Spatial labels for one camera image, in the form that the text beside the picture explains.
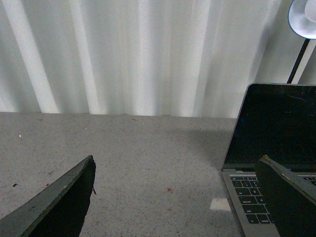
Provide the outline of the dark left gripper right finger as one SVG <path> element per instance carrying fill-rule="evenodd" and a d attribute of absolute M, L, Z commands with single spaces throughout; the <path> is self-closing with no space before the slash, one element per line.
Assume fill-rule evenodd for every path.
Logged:
<path fill-rule="evenodd" d="M 281 237 L 316 235 L 316 186 L 264 155 L 254 165 Z"/>

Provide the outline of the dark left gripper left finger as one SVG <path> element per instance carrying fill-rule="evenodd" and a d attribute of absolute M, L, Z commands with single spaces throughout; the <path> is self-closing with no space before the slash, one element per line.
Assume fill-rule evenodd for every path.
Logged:
<path fill-rule="evenodd" d="M 90 197 L 96 164 L 89 155 L 0 221 L 2 237 L 78 237 Z"/>

